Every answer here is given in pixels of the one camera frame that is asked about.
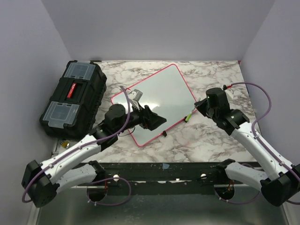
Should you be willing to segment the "white marker pen body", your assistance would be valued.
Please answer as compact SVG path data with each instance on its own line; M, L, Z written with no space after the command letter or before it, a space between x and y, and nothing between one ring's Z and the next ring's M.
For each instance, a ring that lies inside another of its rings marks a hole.
M189 116L192 115L192 113L194 112L195 109L196 109L196 106L194 105L193 109L189 113Z

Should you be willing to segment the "green marker cap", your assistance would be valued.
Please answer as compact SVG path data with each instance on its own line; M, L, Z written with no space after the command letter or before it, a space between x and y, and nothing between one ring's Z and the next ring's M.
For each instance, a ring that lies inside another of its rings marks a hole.
M190 117L191 117L191 114L189 114L188 116L186 116L184 121L185 121L185 122L188 122L189 119L190 119Z

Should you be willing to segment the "pink-framed whiteboard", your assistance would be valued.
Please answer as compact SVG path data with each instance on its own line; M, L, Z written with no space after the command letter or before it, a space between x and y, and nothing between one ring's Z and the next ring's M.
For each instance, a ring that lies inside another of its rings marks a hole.
M183 121L196 102L190 87L175 64L135 83L128 87L127 91L135 89L142 92L139 100L141 106L148 105L152 112L167 120L153 131L136 126L131 136L139 147L145 146Z

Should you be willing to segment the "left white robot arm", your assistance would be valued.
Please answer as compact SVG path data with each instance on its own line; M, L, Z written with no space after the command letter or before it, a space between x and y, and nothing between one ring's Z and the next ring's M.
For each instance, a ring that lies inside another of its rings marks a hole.
M41 163L33 160L26 165L21 182L24 188L22 202L28 202L25 199L28 195L30 201L41 208L65 189L83 184L104 184L112 176L100 163L83 161L113 145L118 134L126 129L141 126L152 131L166 121L147 105L128 111L121 104L110 106L104 120L73 147Z

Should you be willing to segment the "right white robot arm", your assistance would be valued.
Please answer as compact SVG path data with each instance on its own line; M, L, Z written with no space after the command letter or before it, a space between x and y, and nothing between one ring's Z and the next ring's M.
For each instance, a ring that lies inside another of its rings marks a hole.
M274 206L281 206L300 191L300 166L281 156L257 133L241 110L230 108L225 90L207 90L206 98L195 102L194 106L203 116L213 120L218 128L245 147L262 168L258 171L227 159L217 166L215 174L218 182L242 182L260 191Z

